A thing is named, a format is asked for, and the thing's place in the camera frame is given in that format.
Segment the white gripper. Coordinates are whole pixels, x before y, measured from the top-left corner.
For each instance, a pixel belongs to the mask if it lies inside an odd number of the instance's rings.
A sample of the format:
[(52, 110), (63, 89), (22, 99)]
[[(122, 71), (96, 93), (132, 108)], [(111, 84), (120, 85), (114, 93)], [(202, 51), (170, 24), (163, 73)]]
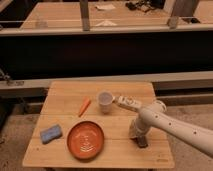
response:
[(129, 127), (129, 138), (135, 139), (139, 148), (146, 148), (148, 146), (147, 139), (145, 137), (148, 132), (148, 125), (141, 119), (135, 118), (132, 120)]

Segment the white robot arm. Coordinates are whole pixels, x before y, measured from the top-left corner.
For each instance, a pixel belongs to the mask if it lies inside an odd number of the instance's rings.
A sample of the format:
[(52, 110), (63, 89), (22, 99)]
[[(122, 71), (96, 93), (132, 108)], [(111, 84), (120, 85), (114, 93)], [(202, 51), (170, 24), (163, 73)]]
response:
[(130, 125), (131, 139), (145, 136), (151, 127), (155, 127), (213, 158), (213, 130), (167, 116), (166, 105), (159, 100), (145, 107), (141, 102), (133, 100), (130, 109), (138, 113)]

